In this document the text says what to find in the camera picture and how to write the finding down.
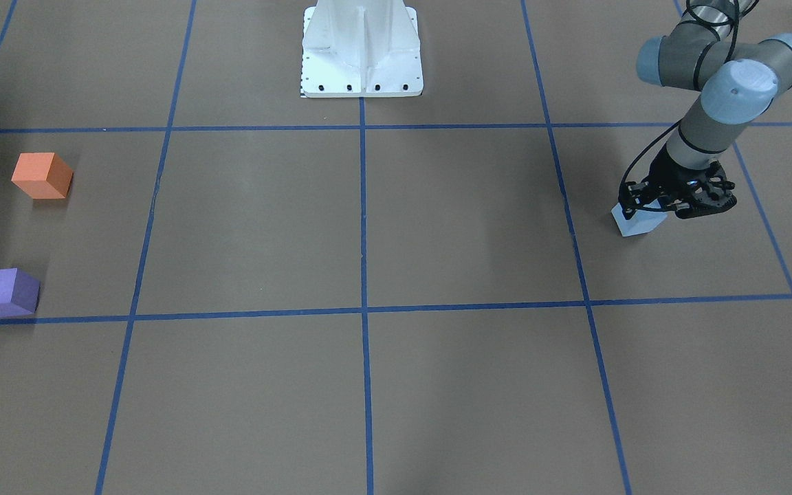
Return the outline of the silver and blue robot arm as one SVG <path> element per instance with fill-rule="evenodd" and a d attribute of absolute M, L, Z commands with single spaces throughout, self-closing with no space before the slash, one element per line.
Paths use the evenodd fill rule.
<path fill-rule="evenodd" d="M 716 215 L 738 200 L 720 163 L 739 135 L 792 88 L 792 32 L 757 43 L 738 41 L 754 1 L 687 1 L 666 36 L 647 40 L 638 78 L 657 87 L 695 91 L 686 114 L 654 144 L 647 175 L 623 173 L 613 217 L 626 237 L 647 234 L 670 213 L 679 219 Z"/>

